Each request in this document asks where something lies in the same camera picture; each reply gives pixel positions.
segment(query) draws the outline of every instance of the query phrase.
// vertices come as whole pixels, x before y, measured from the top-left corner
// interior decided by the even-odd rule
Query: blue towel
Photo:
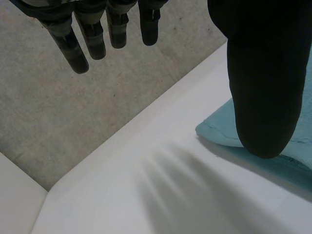
[[[230,146],[235,155],[251,161],[262,169],[286,178],[312,191],[312,51],[307,66],[303,103],[296,130],[282,152],[274,159],[260,159],[243,147],[236,131],[234,105],[230,99],[196,127],[197,135],[213,143]]]

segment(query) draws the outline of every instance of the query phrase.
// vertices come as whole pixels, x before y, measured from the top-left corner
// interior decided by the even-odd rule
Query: gray concrete
[[[8,0],[0,3],[0,151],[49,190],[63,175],[225,42],[207,0],[170,0],[159,40],[141,41],[138,7],[128,42],[75,74],[46,29]]]

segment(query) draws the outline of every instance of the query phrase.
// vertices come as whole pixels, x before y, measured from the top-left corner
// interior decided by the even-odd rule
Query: teal towel
[[[236,131],[234,105],[230,99],[196,127],[197,135],[213,143],[230,146],[235,155],[251,161],[262,169],[286,178],[312,191],[312,52],[307,66],[303,103],[296,130],[282,152],[274,159],[260,159],[243,147]],[[283,165],[290,170],[283,170]]]

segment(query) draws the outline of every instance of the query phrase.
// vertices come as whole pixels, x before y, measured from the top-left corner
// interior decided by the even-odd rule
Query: folded towel
[[[249,153],[243,153],[233,148],[233,152],[246,160],[251,160],[259,167],[262,167],[274,174],[282,175],[290,178],[290,172],[285,175],[285,171],[278,173],[280,168],[277,166],[287,164],[293,171],[301,175],[296,175],[296,178],[291,176],[293,182],[303,183],[304,187],[312,190],[312,52],[307,65],[306,82],[303,93],[303,103],[300,118],[296,130],[282,152],[281,156],[274,159],[261,159]],[[213,143],[230,146],[243,147],[236,131],[235,115],[233,100],[230,99],[227,103],[221,106],[216,112],[204,120],[196,127],[196,132],[200,137],[203,137]]]

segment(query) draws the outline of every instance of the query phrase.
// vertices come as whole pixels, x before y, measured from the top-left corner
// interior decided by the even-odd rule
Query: white surface
[[[311,203],[196,137],[230,97],[224,45],[62,178],[32,234],[310,234]]]
[[[30,234],[47,192],[0,153],[0,233]]]

